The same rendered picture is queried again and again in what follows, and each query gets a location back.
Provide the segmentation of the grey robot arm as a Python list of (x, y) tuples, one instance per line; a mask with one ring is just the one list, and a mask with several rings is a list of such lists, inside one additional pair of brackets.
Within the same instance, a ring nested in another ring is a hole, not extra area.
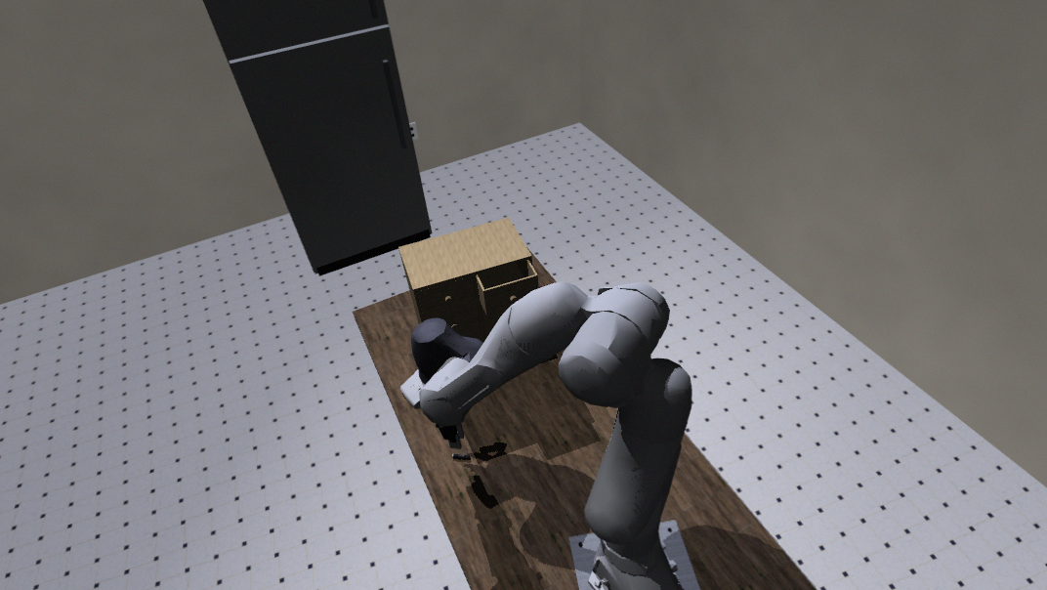
[(601, 540), (588, 577), (594, 590), (683, 590), (658, 532), (691, 413), (691, 377), (677, 362), (650, 357), (669, 314), (645, 283), (586, 296), (555, 282), (509, 307), (484, 342), (441, 318), (413, 330), (418, 369), (400, 389), (443, 427), (461, 424), (472, 405), (562, 350), (559, 372), (573, 396), (617, 408), (584, 509)]

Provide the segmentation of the small dark brown chest of drawers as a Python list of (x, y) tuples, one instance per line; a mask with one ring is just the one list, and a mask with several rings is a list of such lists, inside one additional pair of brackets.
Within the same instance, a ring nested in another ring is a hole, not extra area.
[[(482, 324), (476, 274), (518, 260), (528, 259), (532, 264), (531, 251), (528, 251), (524, 240), (516, 232), (509, 218), (440, 235), (437, 239), (425, 239), (403, 245), (398, 249), (400, 249), (400, 257), (413, 297), (418, 324), (421, 324), (425, 317), (448, 312), (451, 309), (423, 316), (416, 290), (472, 275), (477, 301), (462, 307), (477, 303), (481, 327), (475, 330), (482, 331), (483, 342), (485, 341), (483, 331), (485, 326)], [(415, 291), (415, 296), (413, 296), (413, 291)], [(456, 334), (470, 331), (472, 330)]]

